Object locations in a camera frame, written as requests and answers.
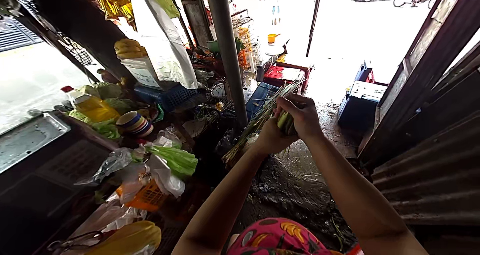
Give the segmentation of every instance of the forearm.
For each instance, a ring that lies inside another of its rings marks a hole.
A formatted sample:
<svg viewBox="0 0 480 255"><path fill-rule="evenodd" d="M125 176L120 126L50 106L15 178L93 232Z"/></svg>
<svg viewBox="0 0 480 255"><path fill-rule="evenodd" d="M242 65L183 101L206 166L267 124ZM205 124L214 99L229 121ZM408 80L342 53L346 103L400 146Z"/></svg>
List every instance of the forearm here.
<svg viewBox="0 0 480 255"><path fill-rule="evenodd" d="M319 136L306 143L335 203L359 239L407 231L385 197L326 137Z"/></svg>
<svg viewBox="0 0 480 255"><path fill-rule="evenodd" d="M249 149L202 204L172 254L193 254L191 246L220 252L266 154Z"/></svg>

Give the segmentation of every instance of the metal shutter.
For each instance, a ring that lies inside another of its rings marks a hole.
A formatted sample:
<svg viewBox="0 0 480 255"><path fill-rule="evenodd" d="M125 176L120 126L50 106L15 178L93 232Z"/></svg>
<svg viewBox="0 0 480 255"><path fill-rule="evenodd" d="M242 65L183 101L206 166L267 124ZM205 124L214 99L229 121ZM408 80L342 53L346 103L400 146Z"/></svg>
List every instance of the metal shutter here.
<svg viewBox="0 0 480 255"><path fill-rule="evenodd" d="M17 20L8 18L3 22L11 31L0 31L0 52L42 42Z"/></svg>

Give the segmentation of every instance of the yellow plastic bag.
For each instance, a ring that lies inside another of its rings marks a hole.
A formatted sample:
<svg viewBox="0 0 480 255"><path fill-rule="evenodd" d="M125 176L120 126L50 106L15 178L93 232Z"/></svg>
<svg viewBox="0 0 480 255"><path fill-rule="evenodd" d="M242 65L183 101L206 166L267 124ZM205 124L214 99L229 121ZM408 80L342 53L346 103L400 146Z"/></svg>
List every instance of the yellow plastic bag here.
<svg viewBox="0 0 480 255"><path fill-rule="evenodd" d="M154 246L153 250L157 249L160 240L162 232L155 223L137 221L123 226L85 255L131 255L148 245Z"/></svg>

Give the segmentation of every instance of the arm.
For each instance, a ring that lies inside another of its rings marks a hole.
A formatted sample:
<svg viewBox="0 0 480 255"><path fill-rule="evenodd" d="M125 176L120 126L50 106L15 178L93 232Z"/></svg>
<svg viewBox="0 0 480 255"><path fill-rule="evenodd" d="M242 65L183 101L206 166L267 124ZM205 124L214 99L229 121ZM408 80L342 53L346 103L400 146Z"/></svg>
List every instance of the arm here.
<svg viewBox="0 0 480 255"><path fill-rule="evenodd" d="M278 106L294 118L298 136L307 144L335 203L358 237L365 254L427 254L385 197L345 160L323 135L312 99L291 94Z"/></svg>
<svg viewBox="0 0 480 255"><path fill-rule="evenodd" d="M276 124L275 117L264 124L255 144L193 216L172 255L220 254L262 161L268 154L278 153L298 139L283 137Z"/></svg>

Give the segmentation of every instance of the cooking oil bottle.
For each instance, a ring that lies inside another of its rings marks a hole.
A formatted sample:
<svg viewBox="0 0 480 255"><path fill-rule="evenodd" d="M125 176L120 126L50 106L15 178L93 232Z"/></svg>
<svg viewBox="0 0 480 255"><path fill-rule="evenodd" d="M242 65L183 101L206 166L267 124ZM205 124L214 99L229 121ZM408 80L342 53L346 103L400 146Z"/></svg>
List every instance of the cooking oil bottle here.
<svg viewBox="0 0 480 255"><path fill-rule="evenodd" d="M75 91L71 86L65 86L61 90L67 93L70 102L79 112L95 123L110 119L116 120L120 117L120 114L115 109L96 96Z"/></svg>

